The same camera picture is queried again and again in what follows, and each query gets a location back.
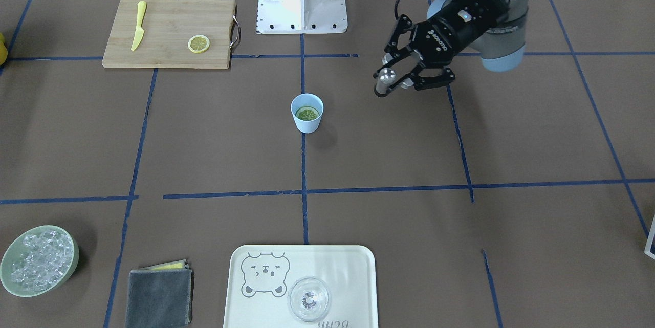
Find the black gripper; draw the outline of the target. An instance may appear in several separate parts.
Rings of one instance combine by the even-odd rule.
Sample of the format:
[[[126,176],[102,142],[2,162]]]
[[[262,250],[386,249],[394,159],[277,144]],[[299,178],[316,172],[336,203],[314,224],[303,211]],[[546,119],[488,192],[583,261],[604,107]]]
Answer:
[[[400,88],[416,91],[447,87],[456,76],[450,67],[454,56],[471,45],[487,30],[506,20],[509,0],[449,0],[426,20],[414,24],[400,15],[390,41],[384,48],[380,81],[391,81],[391,67],[414,52],[419,65],[400,81]],[[400,36],[409,33],[408,42],[400,46]],[[424,68],[442,68],[437,76],[421,76]]]

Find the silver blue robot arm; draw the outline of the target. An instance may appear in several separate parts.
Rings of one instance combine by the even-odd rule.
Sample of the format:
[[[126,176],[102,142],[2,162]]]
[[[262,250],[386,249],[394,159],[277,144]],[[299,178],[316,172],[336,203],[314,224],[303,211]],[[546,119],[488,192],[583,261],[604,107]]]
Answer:
[[[467,47],[488,71],[517,67],[526,50],[529,0],[433,0],[424,21],[395,12],[396,25],[375,73],[375,95],[396,88],[440,88],[455,80],[450,64]]]

